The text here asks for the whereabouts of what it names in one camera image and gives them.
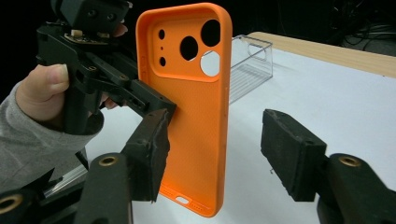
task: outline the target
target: human hand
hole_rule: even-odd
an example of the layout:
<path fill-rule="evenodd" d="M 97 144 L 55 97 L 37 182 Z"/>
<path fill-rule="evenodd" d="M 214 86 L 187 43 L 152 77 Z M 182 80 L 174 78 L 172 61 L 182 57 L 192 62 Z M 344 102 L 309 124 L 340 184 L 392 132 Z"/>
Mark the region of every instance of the human hand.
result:
<path fill-rule="evenodd" d="M 127 27 L 121 24 L 113 35 L 120 36 L 127 31 Z M 23 113 L 31 119 L 48 128 L 61 130 L 64 123 L 64 92 L 68 87 L 69 76 L 65 64 L 38 65 L 21 82 L 16 92 L 16 101 Z M 117 106 L 105 94 L 102 103 L 108 109 Z"/>

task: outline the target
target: clear plastic container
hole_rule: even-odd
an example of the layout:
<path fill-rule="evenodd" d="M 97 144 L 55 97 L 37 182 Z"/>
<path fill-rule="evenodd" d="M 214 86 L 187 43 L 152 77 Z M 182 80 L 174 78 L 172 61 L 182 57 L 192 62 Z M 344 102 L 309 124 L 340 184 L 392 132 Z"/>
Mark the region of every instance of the clear plastic container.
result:
<path fill-rule="evenodd" d="M 230 104 L 273 76 L 271 42 L 238 35 L 232 48 Z"/>

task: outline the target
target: white surface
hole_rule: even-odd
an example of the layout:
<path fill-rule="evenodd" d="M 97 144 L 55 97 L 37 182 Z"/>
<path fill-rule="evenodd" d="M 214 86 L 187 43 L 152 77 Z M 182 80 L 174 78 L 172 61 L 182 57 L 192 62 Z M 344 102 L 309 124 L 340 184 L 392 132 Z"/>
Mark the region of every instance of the white surface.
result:
<path fill-rule="evenodd" d="M 296 203 L 261 154 L 262 112 L 287 113 L 327 143 L 326 155 L 367 161 L 396 189 L 396 78 L 273 50 L 274 76 L 230 106 L 224 205 L 200 217 L 159 196 L 133 202 L 134 223 L 319 223 L 317 202 Z M 121 151 L 140 122 L 129 108 L 104 111 L 106 125 L 88 145 L 90 159 Z"/>

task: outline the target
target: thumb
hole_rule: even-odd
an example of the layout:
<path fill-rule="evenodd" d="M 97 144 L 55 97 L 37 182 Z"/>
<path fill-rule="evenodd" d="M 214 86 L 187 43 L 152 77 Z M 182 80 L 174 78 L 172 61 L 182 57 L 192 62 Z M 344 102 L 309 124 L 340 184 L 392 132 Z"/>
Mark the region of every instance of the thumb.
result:
<path fill-rule="evenodd" d="M 68 87 L 69 76 L 65 64 L 38 65 L 22 82 L 19 92 L 32 102 L 45 102 Z"/>
<path fill-rule="evenodd" d="M 64 91 L 68 87 L 69 77 L 66 65 L 38 65 L 17 88 L 17 104 L 27 116 L 34 120 L 53 120 L 61 116 Z"/>

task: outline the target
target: camera cutout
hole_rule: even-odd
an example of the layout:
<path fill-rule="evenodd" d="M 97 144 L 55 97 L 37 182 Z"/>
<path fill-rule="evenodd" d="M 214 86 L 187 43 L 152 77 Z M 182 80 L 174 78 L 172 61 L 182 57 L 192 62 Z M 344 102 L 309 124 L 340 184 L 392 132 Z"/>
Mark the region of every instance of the camera cutout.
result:
<path fill-rule="evenodd" d="M 198 54 L 198 43 L 192 36 L 186 36 L 180 43 L 181 56 L 187 61 L 191 61 Z"/>
<path fill-rule="evenodd" d="M 216 20 L 209 20 L 204 23 L 201 28 L 201 40 L 207 47 L 215 47 L 220 42 L 220 24 Z M 179 46 L 180 54 L 184 60 L 190 62 L 194 60 L 199 51 L 199 44 L 196 37 L 188 35 L 185 36 Z M 161 40 L 165 39 L 165 30 L 161 29 L 158 31 L 158 38 Z M 166 66 L 165 57 L 159 58 L 159 64 L 162 67 Z M 219 73 L 220 56 L 214 50 L 207 50 L 204 55 L 200 58 L 201 70 L 206 76 L 214 77 Z"/>
<path fill-rule="evenodd" d="M 208 47 L 214 47 L 220 42 L 220 23 L 216 20 L 205 22 L 201 30 L 201 38 Z"/>

